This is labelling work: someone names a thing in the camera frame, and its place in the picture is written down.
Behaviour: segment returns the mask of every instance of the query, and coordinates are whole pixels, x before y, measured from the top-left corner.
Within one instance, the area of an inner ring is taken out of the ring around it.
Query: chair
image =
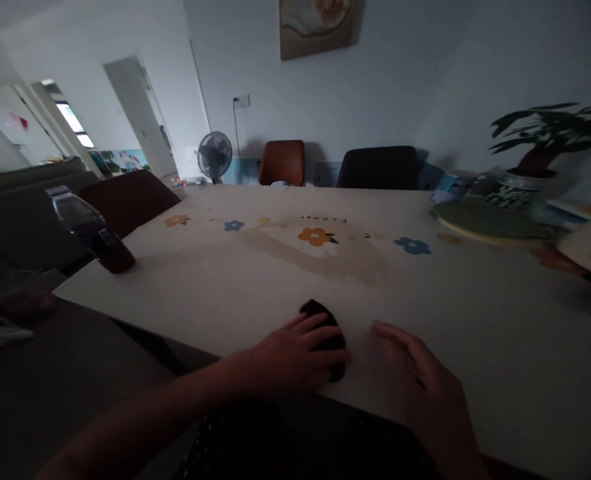
[[[258,181],[271,185],[287,181],[296,187],[304,185],[304,142],[302,140],[270,141],[264,146]]]
[[[349,150],[342,160],[336,187],[417,190],[416,149],[376,147]]]
[[[175,193],[146,170],[89,185],[78,196],[98,209],[121,239],[180,203]]]

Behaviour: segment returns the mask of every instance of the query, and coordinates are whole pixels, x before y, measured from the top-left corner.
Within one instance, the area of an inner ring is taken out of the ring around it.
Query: bottle cap
[[[56,197],[58,195],[62,195],[63,193],[70,193],[71,189],[68,188],[66,185],[60,185],[58,187],[53,187],[50,189],[45,190],[47,195],[50,197]]]

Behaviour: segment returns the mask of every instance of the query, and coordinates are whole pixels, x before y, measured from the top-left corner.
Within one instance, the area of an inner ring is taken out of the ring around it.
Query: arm
[[[346,350],[316,351],[338,327],[315,327],[325,314],[302,314],[255,347],[180,377],[119,406],[75,436],[37,475],[51,479],[130,479],[196,415],[243,397],[274,398],[315,389]]]
[[[379,321],[371,330],[382,339],[408,427],[442,476],[489,480],[460,381],[417,337]]]

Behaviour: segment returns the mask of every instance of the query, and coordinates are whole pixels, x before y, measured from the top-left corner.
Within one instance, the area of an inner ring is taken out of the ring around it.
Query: electric fan
[[[213,181],[219,183],[219,178],[229,169],[233,150],[231,142],[222,132],[211,132],[200,142],[197,149],[197,164],[200,171]]]

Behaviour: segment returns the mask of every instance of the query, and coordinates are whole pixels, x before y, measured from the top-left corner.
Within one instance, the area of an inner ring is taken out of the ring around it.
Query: brown leather chair
[[[82,188],[78,196],[98,209],[121,239],[180,203],[175,193],[146,170],[94,183]]]
[[[296,187],[304,185],[304,142],[279,140],[267,142],[262,153],[260,185],[286,181]]]

